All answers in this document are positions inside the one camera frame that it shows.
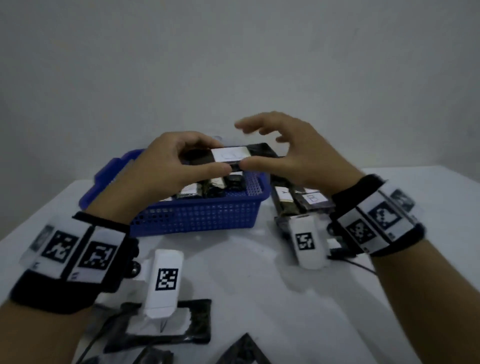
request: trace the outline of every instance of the black and white square code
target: black and white square code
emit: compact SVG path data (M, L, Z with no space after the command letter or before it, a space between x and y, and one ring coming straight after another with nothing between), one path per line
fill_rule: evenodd
M390 198L394 200L404 211L410 212L415 206L415 201L403 193L402 190L396 189L390 195Z
M387 230L402 219L385 201L375 206L368 214L383 230Z
M362 219L354 221L352 224L348 225L346 229L358 244L365 244L377 236Z
M297 239L297 245L299 247L299 250L315 249L315 244L313 243L313 237L311 232L295 234L295 238Z
M45 247L42 256L59 263L65 263L77 241L77 236L57 230Z
M177 268L160 268L156 277L155 291L174 290L177 287L178 275Z
M101 242L90 242L78 267L105 270L115 254L117 247Z

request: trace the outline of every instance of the basket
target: basket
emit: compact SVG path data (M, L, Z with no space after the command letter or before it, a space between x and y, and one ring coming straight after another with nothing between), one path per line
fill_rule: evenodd
M85 210L125 165L142 152L143 149L136 149L121 158L113 158L95 175L95 184L80 199L80 208ZM269 176L255 172L244 172L243 175L246 191L227 191L222 198L163 201L149 206L130 223L130 235L140 237L253 227L260 203L270 196Z

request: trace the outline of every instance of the white device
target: white device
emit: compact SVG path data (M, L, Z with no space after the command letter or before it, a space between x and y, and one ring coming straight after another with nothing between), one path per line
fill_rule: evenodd
M183 253L178 250L157 249L155 256L142 262L135 280L148 284L144 315L150 319L165 319L177 309L180 291Z
M292 216L288 224L300 267L322 269L328 266L330 249L326 217L318 214Z

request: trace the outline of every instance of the wall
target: wall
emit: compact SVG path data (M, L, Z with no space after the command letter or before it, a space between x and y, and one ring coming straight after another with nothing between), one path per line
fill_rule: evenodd
M477 175L479 31L476 0L0 0L2 150L20 151L0 202L40 180L24 218L164 131L241 140L234 120L274 109L360 166Z

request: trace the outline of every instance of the wristband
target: wristband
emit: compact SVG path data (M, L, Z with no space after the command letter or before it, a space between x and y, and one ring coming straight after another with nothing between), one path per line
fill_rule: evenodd
M130 227L77 213L54 218L22 256L27 271L10 293L18 304L57 314L72 314L95 302L101 292L116 292L138 241Z
M413 199L376 175L332 196L333 229L355 253L384 256L407 249L425 237Z

